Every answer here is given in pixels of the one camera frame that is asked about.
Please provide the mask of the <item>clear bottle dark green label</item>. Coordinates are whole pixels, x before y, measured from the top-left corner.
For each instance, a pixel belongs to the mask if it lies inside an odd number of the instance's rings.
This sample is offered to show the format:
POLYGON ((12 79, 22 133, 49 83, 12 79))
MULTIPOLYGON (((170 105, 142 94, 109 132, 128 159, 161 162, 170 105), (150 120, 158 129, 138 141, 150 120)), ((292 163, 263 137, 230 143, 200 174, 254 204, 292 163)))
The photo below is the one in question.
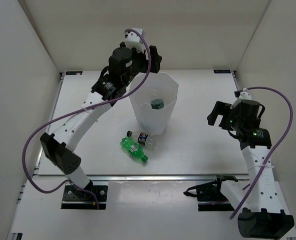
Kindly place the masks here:
POLYGON ((150 95, 151 107, 154 110, 161 110, 164 108, 164 100, 160 92, 154 89, 150 95))

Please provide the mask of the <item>clear bottle blue Pepsi label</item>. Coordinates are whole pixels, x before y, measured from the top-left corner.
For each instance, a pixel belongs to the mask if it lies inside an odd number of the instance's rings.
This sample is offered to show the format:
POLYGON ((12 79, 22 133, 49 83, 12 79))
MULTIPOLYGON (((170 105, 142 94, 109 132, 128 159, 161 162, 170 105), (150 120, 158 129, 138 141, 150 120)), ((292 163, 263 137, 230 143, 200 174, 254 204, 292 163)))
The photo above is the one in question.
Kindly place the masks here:
POLYGON ((156 144, 156 140, 153 136, 141 131, 127 131, 126 136, 148 150, 153 150, 156 144))

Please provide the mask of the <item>green plastic soda bottle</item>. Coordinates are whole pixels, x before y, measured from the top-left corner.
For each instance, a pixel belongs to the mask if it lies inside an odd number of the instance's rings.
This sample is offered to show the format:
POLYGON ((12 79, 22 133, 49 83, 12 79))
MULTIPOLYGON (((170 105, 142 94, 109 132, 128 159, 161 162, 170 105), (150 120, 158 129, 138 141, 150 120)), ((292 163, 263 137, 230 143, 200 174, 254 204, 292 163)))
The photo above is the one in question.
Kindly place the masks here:
POLYGON ((142 147, 135 143, 131 138, 127 136, 122 138, 120 146, 133 159, 140 160, 143 163, 148 160, 148 157, 144 154, 142 147))

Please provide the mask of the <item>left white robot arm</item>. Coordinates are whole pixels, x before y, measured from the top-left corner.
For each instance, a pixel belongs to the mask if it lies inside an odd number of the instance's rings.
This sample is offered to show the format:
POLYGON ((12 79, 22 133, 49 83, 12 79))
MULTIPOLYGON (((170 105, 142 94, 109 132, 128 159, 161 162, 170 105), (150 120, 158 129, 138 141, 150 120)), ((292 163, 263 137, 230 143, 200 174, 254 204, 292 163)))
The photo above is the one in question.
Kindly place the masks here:
POLYGON ((85 88, 98 71, 65 83, 67 95, 83 93, 77 111, 52 121, 41 135, 40 175, 64 175, 81 200, 92 196, 90 176, 217 175, 233 171, 238 148, 228 133, 210 126, 217 101, 233 100, 230 74, 167 70, 137 75, 115 103, 85 88))

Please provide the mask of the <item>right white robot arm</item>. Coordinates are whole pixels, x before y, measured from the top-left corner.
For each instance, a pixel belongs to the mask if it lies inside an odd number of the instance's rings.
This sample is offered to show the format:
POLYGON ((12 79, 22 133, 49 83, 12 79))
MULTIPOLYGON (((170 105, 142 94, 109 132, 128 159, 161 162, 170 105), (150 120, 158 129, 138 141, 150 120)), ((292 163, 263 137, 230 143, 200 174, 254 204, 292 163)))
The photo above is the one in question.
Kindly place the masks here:
POLYGON ((239 233, 244 238, 278 240, 294 227, 294 218, 281 204, 272 170, 273 146, 268 130, 260 127, 265 107, 250 99, 239 99, 235 104, 217 101, 207 117, 219 124, 239 141, 249 176, 249 187, 225 181, 213 186, 218 200, 227 198, 234 208, 231 218, 237 217, 239 233))

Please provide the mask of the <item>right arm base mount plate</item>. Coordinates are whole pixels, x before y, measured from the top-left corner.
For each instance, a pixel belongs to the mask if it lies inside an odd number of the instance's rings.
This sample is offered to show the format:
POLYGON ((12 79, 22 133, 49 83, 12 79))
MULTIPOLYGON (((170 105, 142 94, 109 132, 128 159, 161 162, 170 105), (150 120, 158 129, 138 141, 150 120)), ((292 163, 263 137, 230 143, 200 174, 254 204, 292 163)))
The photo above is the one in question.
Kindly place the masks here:
POLYGON ((183 194, 197 198, 199 212, 227 212, 234 208, 221 193, 221 185, 225 181, 238 182, 235 176, 217 175, 214 181, 189 187, 183 194))

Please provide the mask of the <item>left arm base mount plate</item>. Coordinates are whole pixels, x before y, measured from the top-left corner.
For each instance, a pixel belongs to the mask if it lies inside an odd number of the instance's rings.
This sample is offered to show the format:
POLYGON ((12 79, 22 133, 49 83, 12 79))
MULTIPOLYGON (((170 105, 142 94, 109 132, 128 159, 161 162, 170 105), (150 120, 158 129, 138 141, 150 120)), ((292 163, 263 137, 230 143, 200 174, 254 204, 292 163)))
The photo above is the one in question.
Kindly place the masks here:
POLYGON ((92 194, 77 190, 66 184, 62 196, 61 209, 65 210, 105 210, 108 185, 93 185, 92 194))

